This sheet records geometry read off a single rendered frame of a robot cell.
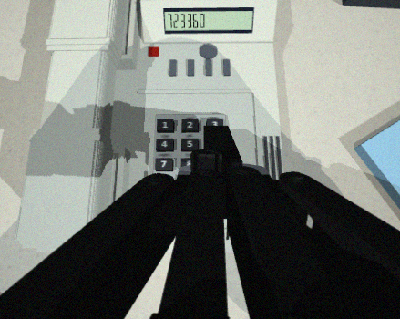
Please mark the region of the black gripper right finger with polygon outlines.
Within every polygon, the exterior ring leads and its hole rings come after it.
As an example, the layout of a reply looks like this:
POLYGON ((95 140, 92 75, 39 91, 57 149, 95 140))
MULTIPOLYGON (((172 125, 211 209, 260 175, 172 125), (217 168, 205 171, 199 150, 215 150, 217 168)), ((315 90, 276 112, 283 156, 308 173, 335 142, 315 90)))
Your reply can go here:
POLYGON ((310 176, 243 163, 229 127, 216 129, 250 319, 400 319, 400 231, 310 176))

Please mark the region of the dark grey flat rectangular block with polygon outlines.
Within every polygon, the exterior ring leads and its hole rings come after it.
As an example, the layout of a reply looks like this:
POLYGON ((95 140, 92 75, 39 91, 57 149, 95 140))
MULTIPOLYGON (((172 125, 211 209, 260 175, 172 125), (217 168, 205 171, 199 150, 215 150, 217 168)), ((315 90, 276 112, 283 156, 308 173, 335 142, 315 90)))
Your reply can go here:
POLYGON ((343 6, 400 9, 400 0, 342 0, 343 6))

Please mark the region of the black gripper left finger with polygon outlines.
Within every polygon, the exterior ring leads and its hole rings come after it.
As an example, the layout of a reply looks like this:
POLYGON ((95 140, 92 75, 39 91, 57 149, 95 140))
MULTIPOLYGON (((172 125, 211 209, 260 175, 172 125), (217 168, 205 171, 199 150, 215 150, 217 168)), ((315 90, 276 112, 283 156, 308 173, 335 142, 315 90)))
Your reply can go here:
POLYGON ((230 319, 216 126, 203 145, 176 180, 144 177, 2 293, 0 319, 125 319, 175 238, 149 319, 230 319))

